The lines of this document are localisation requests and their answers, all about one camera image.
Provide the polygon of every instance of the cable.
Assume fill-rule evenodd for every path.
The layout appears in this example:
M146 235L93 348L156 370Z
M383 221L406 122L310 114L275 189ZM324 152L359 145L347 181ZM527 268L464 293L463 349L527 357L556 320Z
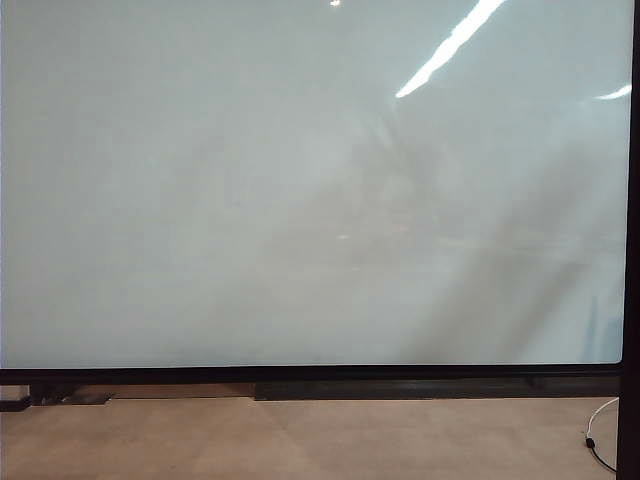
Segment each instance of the cable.
M587 432L584 435L584 443L587 446L587 448L589 450L591 450L591 453L593 454L593 457L598 461L598 463L600 465L602 465L603 467L605 467L606 469L610 470L613 473L617 473L616 469L613 468L611 465L609 465L607 462L605 462L602 459L602 457L600 457L600 455L598 455L598 452L596 451L596 442L593 440L593 438L591 438L591 426L593 425L593 420L598 416L598 414L602 410L607 408L612 403L617 402L618 400L619 400L619 398L614 398L613 400L609 400L607 403L605 403L604 405L599 407L595 412L593 412L593 415L591 415L591 418L589 419L589 425L587 426Z

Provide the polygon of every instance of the floor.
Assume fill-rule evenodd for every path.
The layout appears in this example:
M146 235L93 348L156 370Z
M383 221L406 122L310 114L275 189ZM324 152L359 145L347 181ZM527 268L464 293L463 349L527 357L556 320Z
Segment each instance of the floor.
M600 480L606 398L116 399L2 414L2 479ZM614 462L616 407L593 436Z

